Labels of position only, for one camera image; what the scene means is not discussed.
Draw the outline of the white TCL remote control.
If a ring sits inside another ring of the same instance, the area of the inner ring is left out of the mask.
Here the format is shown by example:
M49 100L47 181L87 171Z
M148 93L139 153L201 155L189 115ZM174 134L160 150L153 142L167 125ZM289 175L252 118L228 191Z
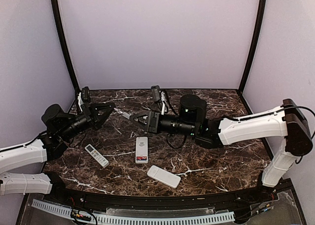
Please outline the white TCL remote control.
M136 149L135 149L135 163L142 164L148 163L148 138L137 137L136 138Z

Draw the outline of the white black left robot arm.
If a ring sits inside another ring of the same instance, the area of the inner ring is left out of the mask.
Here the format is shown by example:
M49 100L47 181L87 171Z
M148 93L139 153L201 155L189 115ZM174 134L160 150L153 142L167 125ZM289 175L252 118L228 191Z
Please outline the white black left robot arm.
M102 128L115 104L83 103L81 113L65 113L60 105L49 106L42 122L46 130L35 139L0 150L0 193L50 194L58 203L69 200L69 191L64 189L63 180L54 172L40 174L10 173L11 170L33 163L47 162L60 158L71 139L94 128Z

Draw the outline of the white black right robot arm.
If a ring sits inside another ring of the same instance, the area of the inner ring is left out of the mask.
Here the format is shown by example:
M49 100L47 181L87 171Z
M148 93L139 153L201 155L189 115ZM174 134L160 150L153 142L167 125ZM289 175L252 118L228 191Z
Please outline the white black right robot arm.
M261 184L251 192L255 202L262 202L269 196L270 187L278 184L295 161L313 149L314 135L301 109L288 98L283 100L282 105L258 114L207 119L207 102L196 95L187 94L180 98L178 115L150 110L133 114L129 120L145 132L191 136L195 144L205 149L281 136L281 146L263 170Z

